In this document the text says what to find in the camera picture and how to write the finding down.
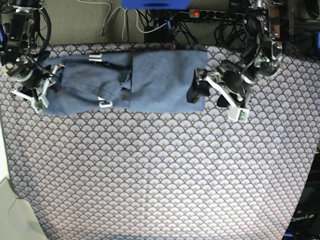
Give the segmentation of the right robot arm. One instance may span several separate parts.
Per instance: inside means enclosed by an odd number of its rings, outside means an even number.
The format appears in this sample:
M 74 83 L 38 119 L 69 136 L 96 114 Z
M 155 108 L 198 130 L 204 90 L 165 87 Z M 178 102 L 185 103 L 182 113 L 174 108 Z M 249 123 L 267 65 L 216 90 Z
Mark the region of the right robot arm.
M 36 100 L 52 85 L 54 68 L 43 65 L 52 23 L 42 0 L 12 0 L 14 13 L 6 29 L 0 28 L 0 72 L 22 85 L 21 93 Z

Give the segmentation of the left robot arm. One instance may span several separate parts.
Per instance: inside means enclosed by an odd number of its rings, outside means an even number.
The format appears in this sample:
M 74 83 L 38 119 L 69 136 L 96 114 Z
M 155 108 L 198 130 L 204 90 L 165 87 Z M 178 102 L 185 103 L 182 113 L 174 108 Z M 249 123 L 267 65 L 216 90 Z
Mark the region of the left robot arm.
M 218 46 L 236 54 L 239 61 L 223 59 L 212 70 L 197 68 L 186 100 L 195 104 L 215 89 L 220 93 L 219 107 L 245 108 L 259 77 L 271 77 L 280 68 L 280 10 L 274 1 L 245 0 L 221 14 L 215 36 Z

